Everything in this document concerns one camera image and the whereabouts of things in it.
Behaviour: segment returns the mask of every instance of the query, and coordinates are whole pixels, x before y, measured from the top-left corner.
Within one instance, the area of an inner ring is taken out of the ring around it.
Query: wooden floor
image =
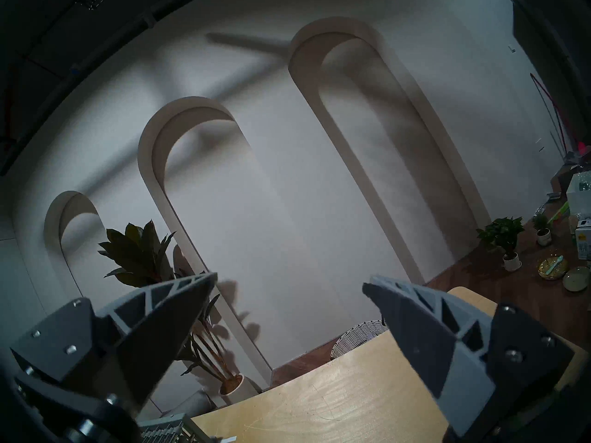
[[[548,218],[565,201],[563,198],[548,204]],[[479,246],[426,285],[446,292],[454,287],[464,286],[494,302],[513,303],[552,332],[589,350],[589,291],[570,293],[563,287],[562,281],[545,281],[536,271],[539,261],[551,253],[563,254],[570,268],[586,264],[577,258],[577,250],[572,244],[566,219],[555,226],[553,243],[545,248],[537,244],[533,226],[528,222],[525,231],[519,235],[517,252],[522,266],[514,273],[508,273],[502,267],[501,252],[489,253]],[[329,362],[330,351],[335,342],[336,340],[332,340],[276,368],[271,387],[286,383]]]

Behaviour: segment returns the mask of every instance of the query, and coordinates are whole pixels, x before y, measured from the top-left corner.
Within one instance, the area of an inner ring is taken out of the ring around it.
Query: small potted plant
[[[552,233],[548,218],[544,214],[536,214],[533,218],[535,234],[540,246],[548,246],[552,242]]]
[[[517,219],[503,217],[495,219],[484,230],[476,229],[478,237],[487,248],[500,247],[505,251],[503,263],[507,271],[515,271],[521,267],[521,261],[515,252],[517,235],[524,231],[521,220],[521,217]]]

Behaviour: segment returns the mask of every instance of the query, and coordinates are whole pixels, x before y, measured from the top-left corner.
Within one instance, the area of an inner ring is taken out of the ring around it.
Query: cardboard box
[[[587,260],[587,255],[591,256],[591,219],[580,220],[574,236],[577,239],[579,259]]]

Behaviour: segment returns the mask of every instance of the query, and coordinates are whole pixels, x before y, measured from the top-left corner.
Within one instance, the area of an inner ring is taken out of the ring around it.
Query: ceiling
[[[0,174],[93,69],[191,0],[0,0]]]

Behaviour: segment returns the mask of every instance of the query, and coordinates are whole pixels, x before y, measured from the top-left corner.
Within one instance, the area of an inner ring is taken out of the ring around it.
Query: green spoon
[[[546,272],[546,276],[548,276],[551,272],[553,272],[554,268],[556,268],[556,265],[558,265],[563,260],[564,260],[564,256],[558,257],[558,259],[552,264],[552,266],[550,268],[548,268],[548,271]]]

